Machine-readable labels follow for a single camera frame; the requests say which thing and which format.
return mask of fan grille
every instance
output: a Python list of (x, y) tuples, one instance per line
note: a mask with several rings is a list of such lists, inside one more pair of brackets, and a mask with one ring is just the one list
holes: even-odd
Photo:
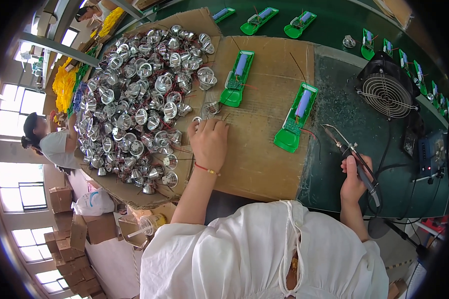
[(412, 105), (411, 96), (404, 87), (389, 75), (369, 75), (359, 94), (369, 105), (388, 118), (403, 118), (411, 109), (418, 109)]

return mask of red string bracelet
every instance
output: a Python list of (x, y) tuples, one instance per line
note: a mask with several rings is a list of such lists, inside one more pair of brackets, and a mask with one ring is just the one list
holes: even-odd
[(214, 175), (217, 175), (217, 176), (221, 176), (220, 173), (217, 173), (216, 171), (211, 170), (211, 169), (204, 168), (203, 166), (199, 166), (198, 164), (196, 164), (196, 162), (195, 162), (195, 166), (196, 166), (197, 168), (201, 168), (201, 169), (203, 169), (203, 170), (206, 170), (207, 172), (209, 172), (209, 173), (211, 173), (211, 174), (214, 174)]

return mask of pile of yellow plastic parts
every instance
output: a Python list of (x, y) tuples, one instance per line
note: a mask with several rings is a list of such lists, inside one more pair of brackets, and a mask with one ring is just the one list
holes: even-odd
[(78, 68), (75, 67), (69, 72), (65, 70), (65, 66), (72, 61), (68, 58), (66, 62), (58, 67), (58, 72), (53, 81), (53, 91), (56, 93), (56, 107), (58, 112), (66, 112), (70, 104), (72, 103), (73, 87), (75, 87), (75, 82), (77, 80)]
[[(103, 26), (100, 32), (98, 33), (99, 37), (104, 37), (110, 32), (110, 29), (114, 26), (116, 21), (120, 18), (121, 14), (124, 13), (124, 10), (120, 7), (117, 7), (114, 9), (108, 17), (106, 17), (105, 21), (103, 21)], [(94, 37), (96, 35), (97, 31), (95, 30), (93, 33), (91, 33), (90, 37)]]

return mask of electric fan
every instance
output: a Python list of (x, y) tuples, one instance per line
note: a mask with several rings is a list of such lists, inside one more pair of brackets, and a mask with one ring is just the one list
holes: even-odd
[(388, 54), (378, 51), (357, 76), (357, 93), (387, 120), (420, 111), (418, 87)]

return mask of white plastic bag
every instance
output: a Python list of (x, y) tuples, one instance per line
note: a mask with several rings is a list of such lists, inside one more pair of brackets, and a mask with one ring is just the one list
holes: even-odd
[(100, 216), (115, 210), (115, 204), (105, 189), (100, 188), (80, 197), (77, 202), (72, 202), (72, 209), (77, 215)]

